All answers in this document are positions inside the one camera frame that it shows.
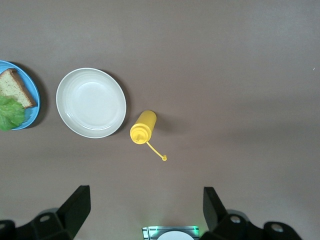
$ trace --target bread crust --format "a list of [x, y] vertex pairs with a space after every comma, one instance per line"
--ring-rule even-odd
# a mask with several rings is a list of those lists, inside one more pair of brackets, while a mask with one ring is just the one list
[[31, 108], [31, 107], [35, 107], [37, 105], [36, 101], [34, 100], [34, 98], [31, 96], [29, 90], [26, 88], [23, 80], [21, 79], [21, 77], [19, 76], [17, 70], [15, 68], [8, 68], [7, 70], [5, 70], [4, 72], [2, 72], [0, 74], [0, 77], [2, 74], [4, 74], [5, 72], [8, 72], [12, 79], [16, 82], [16, 84], [18, 85], [18, 87], [20, 88], [20, 91], [25, 95], [25, 97], [28, 99], [29, 101], [29, 105], [24, 106], [25, 109], [27, 108]]

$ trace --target table surface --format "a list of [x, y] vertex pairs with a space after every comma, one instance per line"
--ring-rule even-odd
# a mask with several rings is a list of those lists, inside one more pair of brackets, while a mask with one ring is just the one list
[[[0, 59], [36, 83], [41, 110], [1, 132], [0, 219], [21, 226], [90, 185], [77, 240], [142, 239], [146, 226], [199, 226], [203, 187], [258, 227], [320, 238], [320, 1], [2, 0]], [[113, 76], [121, 128], [92, 139], [56, 107], [77, 68]], [[129, 131], [157, 122], [150, 143]]]

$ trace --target blue plate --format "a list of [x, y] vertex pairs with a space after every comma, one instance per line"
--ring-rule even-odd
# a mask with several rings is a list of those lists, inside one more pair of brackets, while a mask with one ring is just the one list
[[25, 109], [24, 122], [20, 126], [13, 128], [12, 130], [25, 129], [36, 120], [39, 114], [40, 95], [34, 81], [32, 81], [32, 79], [28, 76], [28, 74], [25, 73], [25, 71], [10, 62], [0, 60], [0, 74], [7, 69], [16, 69], [17, 73], [20, 75], [20, 78], [23, 80], [25, 87], [28, 89], [34, 101], [36, 102], [36, 106]]

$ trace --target plate rim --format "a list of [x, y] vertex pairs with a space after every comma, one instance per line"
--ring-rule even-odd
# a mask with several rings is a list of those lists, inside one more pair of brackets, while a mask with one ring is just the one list
[[[32, 85], [32, 87], [34, 88], [34, 92], [36, 93], [35, 94], [36, 98], [34, 99], [34, 101], [36, 102], [36, 106], [31, 107], [31, 108], [35, 109], [35, 112], [30, 116], [30, 118], [27, 121], [24, 121], [20, 126], [12, 128], [11, 130], [25, 129], [25, 128], [29, 127], [31, 124], [33, 124], [39, 115], [40, 106], [41, 106], [41, 99], [40, 99], [39, 90], [38, 90], [35, 82], [32, 80], [32, 78], [23, 69], [21, 69], [21, 67], [17, 66], [16, 64], [14, 64], [12, 62], [0, 59], [0, 65], [1, 65], [1, 63], [3, 63], [4, 65], [7, 65], [8, 66], [7, 69], [14, 68], [14, 69], [17, 69], [18, 71], [20, 71], [21, 73], [23, 73], [24, 77]], [[21, 80], [23, 81], [23, 83], [26, 83], [26, 79], [24, 79], [22, 76], [20, 76], [20, 77], [21, 77]]]
[[[78, 71], [83, 71], [83, 70], [91, 70], [91, 71], [94, 71], [94, 72], [100, 72], [102, 73], [103, 75], [105, 75], [106, 77], [110, 78], [110, 80], [112, 80], [119, 88], [120, 92], [121, 92], [121, 96], [124, 100], [124, 114], [123, 114], [123, 117], [121, 118], [121, 121], [120, 124], [119, 124], [119, 127], [117, 127], [114, 131], [108, 133], [108, 134], [103, 134], [103, 135], [99, 135], [99, 136], [89, 136], [89, 135], [85, 135], [83, 133], [80, 133], [78, 131], [76, 131], [75, 129], [73, 129], [69, 124], [67, 124], [67, 122], [65, 121], [65, 119], [63, 118], [62, 114], [61, 114], [61, 109], [64, 109], [64, 107], [62, 107], [62, 103], [59, 103], [58, 101], [58, 95], [59, 93], [62, 91], [62, 84], [63, 82], [66, 81], [66, 78], [71, 75], [72, 73], [74, 72], [78, 72]], [[77, 68], [77, 69], [74, 69], [72, 71], [70, 71], [69, 73], [67, 73], [63, 78], [62, 80], [60, 81], [58, 87], [57, 87], [57, 90], [56, 90], [56, 94], [55, 94], [55, 103], [56, 103], [56, 108], [58, 110], [58, 113], [60, 115], [60, 118], [62, 119], [62, 121], [64, 122], [64, 124], [69, 128], [71, 129], [73, 132], [75, 132], [76, 134], [80, 135], [80, 136], [83, 136], [83, 137], [86, 137], [86, 138], [90, 138], [90, 139], [101, 139], [101, 138], [105, 138], [105, 137], [108, 137], [112, 134], [114, 134], [120, 127], [121, 125], [124, 123], [124, 120], [126, 118], [126, 114], [127, 114], [127, 100], [126, 100], [126, 96], [125, 96], [125, 93], [123, 91], [123, 89], [121, 88], [121, 86], [119, 85], [119, 83], [112, 77], [110, 76], [108, 73], [106, 73], [105, 71], [102, 71], [100, 69], [97, 69], [97, 68], [93, 68], [93, 67], [81, 67], [81, 68]], [[88, 129], [87, 127], [81, 125], [81, 124], [78, 124], [81, 128], [86, 128]]]

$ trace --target bottle nozzle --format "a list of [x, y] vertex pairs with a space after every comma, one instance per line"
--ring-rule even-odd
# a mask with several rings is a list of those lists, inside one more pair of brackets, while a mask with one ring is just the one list
[[140, 140], [140, 138], [141, 138], [141, 135], [140, 135], [140, 134], [138, 134], [138, 135], [136, 136], [135, 142], [136, 142], [136, 143], [138, 143], [138, 142], [139, 142], [139, 140]]
[[147, 141], [146, 144], [148, 144], [148, 146], [163, 160], [163, 161], [167, 161], [167, 155], [161, 155], [157, 150], [155, 150], [155, 148], [153, 146], [151, 146], [151, 144]]

